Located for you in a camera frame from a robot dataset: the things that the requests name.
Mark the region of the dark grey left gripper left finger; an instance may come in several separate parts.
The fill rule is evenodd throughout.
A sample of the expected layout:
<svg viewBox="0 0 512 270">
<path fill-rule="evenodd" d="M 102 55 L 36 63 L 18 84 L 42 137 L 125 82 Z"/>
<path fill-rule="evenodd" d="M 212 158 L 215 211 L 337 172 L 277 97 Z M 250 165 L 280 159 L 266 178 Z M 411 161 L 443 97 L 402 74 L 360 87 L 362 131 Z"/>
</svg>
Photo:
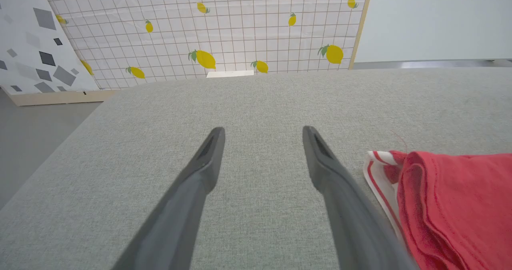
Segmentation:
<svg viewBox="0 0 512 270">
<path fill-rule="evenodd" d="M 190 270 L 204 203 L 218 181 L 224 145 L 225 129 L 213 128 L 111 270 Z"/>
</svg>

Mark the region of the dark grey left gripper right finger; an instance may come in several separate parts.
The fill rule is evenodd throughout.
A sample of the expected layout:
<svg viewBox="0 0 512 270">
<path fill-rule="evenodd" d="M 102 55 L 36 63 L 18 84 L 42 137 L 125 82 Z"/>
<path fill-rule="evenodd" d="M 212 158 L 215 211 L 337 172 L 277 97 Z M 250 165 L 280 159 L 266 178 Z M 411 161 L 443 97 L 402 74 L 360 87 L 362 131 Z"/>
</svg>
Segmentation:
<svg viewBox="0 0 512 270">
<path fill-rule="evenodd" d="M 418 270 L 320 133 L 302 128 L 309 175 L 324 198 L 340 270 Z"/>
</svg>

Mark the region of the red and white shirt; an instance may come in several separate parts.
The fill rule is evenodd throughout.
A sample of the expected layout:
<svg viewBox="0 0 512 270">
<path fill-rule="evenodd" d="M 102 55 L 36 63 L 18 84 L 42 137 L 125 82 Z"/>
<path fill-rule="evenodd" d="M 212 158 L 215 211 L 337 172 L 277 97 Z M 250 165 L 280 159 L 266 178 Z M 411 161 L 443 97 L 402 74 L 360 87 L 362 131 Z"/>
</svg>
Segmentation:
<svg viewBox="0 0 512 270">
<path fill-rule="evenodd" d="M 363 174 L 421 270 L 512 270 L 512 153 L 373 150 Z"/>
</svg>

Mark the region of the white rectangular box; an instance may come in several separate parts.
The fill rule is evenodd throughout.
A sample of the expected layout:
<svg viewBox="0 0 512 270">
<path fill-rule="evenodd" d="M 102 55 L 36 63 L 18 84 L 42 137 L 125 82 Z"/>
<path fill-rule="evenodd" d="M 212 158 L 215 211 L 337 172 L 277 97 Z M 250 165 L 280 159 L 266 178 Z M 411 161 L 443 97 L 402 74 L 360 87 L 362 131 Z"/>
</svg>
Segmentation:
<svg viewBox="0 0 512 270">
<path fill-rule="evenodd" d="M 240 76 L 253 76 L 254 71 L 215 71 L 208 72 L 206 78 L 227 78 L 227 77 L 240 77 Z"/>
</svg>

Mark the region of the white grey terrazzo pattern panel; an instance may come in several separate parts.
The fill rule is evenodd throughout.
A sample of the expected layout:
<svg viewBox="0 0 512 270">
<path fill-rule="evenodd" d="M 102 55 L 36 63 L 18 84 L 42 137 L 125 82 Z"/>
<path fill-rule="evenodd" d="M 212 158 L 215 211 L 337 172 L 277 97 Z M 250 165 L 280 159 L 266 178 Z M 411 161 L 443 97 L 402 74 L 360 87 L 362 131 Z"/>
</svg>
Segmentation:
<svg viewBox="0 0 512 270">
<path fill-rule="evenodd" d="M 0 0 L 0 88 L 17 106 L 104 102 L 48 0 Z"/>
</svg>

